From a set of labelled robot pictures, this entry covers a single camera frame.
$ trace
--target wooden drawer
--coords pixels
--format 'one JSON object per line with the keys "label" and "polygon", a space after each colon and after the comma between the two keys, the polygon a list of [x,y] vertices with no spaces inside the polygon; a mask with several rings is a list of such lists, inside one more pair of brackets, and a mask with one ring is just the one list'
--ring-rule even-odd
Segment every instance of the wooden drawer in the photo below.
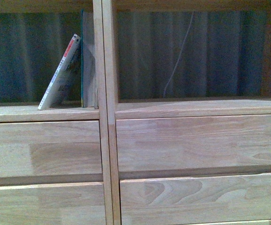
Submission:
{"label": "wooden drawer", "polygon": [[120,172],[271,166],[271,115],[117,120],[116,126]]}
{"label": "wooden drawer", "polygon": [[122,225],[271,219],[271,173],[120,182]]}
{"label": "wooden drawer", "polygon": [[98,121],[0,124],[0,178],[96,173]]}
{"label": "wooden drawer", "polygon": [[222,223],[197,224],[197,225],[271,225],[271,220],[222,222]]}
{"label": "wooden drawer", "polygon": [[0,224],[103,225],[103,183],[0,187]]}

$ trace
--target white cable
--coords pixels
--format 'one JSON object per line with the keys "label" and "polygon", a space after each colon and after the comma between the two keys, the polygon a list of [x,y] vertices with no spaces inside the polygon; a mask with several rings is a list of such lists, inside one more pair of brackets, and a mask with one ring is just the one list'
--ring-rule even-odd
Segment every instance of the white cable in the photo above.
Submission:
{"label": "white cable", "polygon": [[188,30],[187,30],[187,33],[186,33],[184,39],[183,39],[183,43],[182,43],[182,45],[181,45],[181,51],[179,52],[179,56],[178,56],[178,59],[177,59],[177,61],[176,61],[174,70],[173,70],[173,72],[172,72],[172,74],[171,74],[171,76],[170,76],[170,78],[169,78],[169,80],[168,80],[168,82],[167,82],[167,84],[166,84],[166,86],[165,86],[165,89],[164,89],[164,92],[163,92],[163,98],[166,97],[166,90],[167,90],[167,88],[168,88],[168,86],[169,86],[169,83],[171,82],[171,80],[172,80],[172,78],[173,78],[173,76],[174,76],[174,73],[175,73],[175,70],[176,70],[176,68],[177,68],[177,66],[178,66],[178,63],[179,63],[179,61],[181,60],[182,50],[183,50],[184,44],[186,43],[186,40],[187,40],[187,37],[188,37],[188,33],[189,33],[189,31],[190,31],[190,28],[191,28],[191,26],[192,26],[193,17],[194,17],[194,12],[192,12],[191,20],[190,20],[190,23],[189,23],[189,25],[188,25]]}

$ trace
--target white book cover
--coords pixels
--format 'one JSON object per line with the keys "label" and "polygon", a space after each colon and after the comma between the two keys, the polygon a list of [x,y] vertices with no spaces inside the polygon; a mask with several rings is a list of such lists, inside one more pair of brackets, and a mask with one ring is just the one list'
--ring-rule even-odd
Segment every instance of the white book cover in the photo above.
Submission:
{"label": "white book cover", "polygon": [[60,63],[57,67],[52,80],[38,106],[39,110],[47,109],[62,103],[68,95],[70,87],[78,74],[81,63],[80,37],[75,34]]}

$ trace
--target curtain fold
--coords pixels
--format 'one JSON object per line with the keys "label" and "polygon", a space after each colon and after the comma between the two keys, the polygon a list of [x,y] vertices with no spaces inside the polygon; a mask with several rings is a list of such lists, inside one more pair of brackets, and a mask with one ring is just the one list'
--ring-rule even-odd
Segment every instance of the curtain fold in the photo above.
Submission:
{"label": "curtain fold", "polygon": [[[120,98],[162,98],[191,12],[121,12]],[[260,94],[265,12],[195,12],[166,98]]]}

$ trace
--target blue curtain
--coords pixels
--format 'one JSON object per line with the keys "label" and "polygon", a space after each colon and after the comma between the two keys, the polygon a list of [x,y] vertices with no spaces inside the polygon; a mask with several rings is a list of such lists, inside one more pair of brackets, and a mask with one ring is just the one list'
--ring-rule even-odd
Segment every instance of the blue curtain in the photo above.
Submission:
{"label": "blue curtain", "polygon": [[80,27],[79,13],[0,14],[0,102],[40,101]]}
{"label": "blue curtain", "polygon": [[[191,12],[119,13],[121,99],[162,98]],[[257,96],[266,13],[195,12],[166,98]]]}

